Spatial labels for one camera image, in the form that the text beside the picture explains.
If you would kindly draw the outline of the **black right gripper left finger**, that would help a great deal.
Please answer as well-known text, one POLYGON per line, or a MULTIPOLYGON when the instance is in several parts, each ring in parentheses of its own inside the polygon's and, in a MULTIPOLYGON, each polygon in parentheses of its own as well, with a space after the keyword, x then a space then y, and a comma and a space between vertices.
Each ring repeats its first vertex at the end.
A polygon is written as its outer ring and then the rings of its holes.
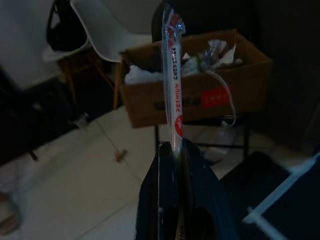
POLYGON ((177 234, 179 194, 174 155, 169 142, 156 151, 142 181, 135 222, 137 240, 174 240, 177 234))

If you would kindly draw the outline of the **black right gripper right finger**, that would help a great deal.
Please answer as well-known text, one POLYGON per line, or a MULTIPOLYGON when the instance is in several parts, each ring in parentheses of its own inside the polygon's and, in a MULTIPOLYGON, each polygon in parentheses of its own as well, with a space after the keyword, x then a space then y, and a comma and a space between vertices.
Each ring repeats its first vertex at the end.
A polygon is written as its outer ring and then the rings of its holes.
POLYGON ((186 240, 242 240, 240 223, 225 186, 199 147, 188 139, 181 146, 183 230, 186 240))

